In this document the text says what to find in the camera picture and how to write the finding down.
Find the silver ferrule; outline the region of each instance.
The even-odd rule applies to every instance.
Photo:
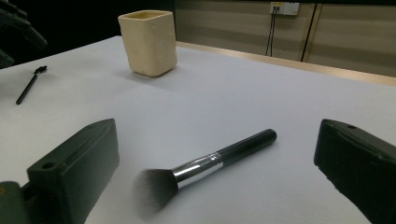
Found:
[[[177,180],[177,186],[181,189],[192,182],[212,174],[222,166],[223,161],[221,156],[219,153],[215,152],[197,160],[184,163],[172,171]]]

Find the cable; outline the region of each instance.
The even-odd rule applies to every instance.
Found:
[[[309,22],[308,34],[306,35],[306,39],[305,39],[305,43],[304,43],[304,49],[303,49],[303,54],[301,55],[300,62],[302,62],[304,60],[306,47],[308,46],[308,39],[309,39],[309,36],[311,35],[312,24],[313,24],[314,19],[315,19],[315,13],[317,12],[317,6],[318,6],[318,3],[315,3],[314,12],[312,13],[311,22]]]
[[[279,11],[279,7],[274,7],[273,13],[271,16],[271,26],[270,26],[270,34],[268,35],[268,41],[267,41],[267,48],[265,51],[265,56],[268,55],[268,47],[271,46],[270,48],[270,56],[272,57],[272,46],[274,42],[274,31],[275,31],[275,18],[276,18],[276,13]]]
[[[272,34],[272,27],[273,27],[273,20],[274,20],[274,15],[275,15],[275,8],[273,8],[273,13],[272,13],[272,15],[271,15],[270,34],[268,35],[267,49],[265,50],[265,56],[267,56],[267,54],[268,54],[268,47],[269,47],[269,45],[270,45],[271,34]]]

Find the makeup brush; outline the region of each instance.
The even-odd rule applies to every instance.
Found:
[[[23,99],[25,98],[26,94],[29,92],[29,90],[32,88],[33,84],[35,84],[35,80],[38,78],[38,76],[40,74],[42,74],[43,72],[47,71],[47,66],[41,66],[39,68],[37,68],[34,72],[34,75],[32,77],[32,79],[30,80],[30,82],[27,84],[27,86],[25,87],[25,89],[23,90],[21,96],[18,98],[16,104],[20,105],[23,101]]]
[[[134,181],[135,205],[141,215],[158,212],[179,189],[271,145],[275,140],[276,132],[268,129],[172,170],[145,170]]]

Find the white table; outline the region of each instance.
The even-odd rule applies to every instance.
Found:
[[[86,223],[368,223],[313,163],[319,124],[340,120],[396,145],[396,88],[197,49],[178,47],[177,57],[166,75],[139,76],[116,36],[0,70],[0,180],[25,184],[35,161],[114,118],[120,167]],[[135,214],[142,169],[173,168],[268,128],[272,146],[183,189],[150,219]]]

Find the electrical outlet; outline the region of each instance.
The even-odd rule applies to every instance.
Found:
[[[283,4],[282,14],[290,15],[290,16],[297,16],[299,6],[300,6],[300,3],[285,2]]]
[[[271,2],[270,13],[273,14],[276,11],[276,14],[278,15],[283,14],[283,6],[284,6],[283,2]]]

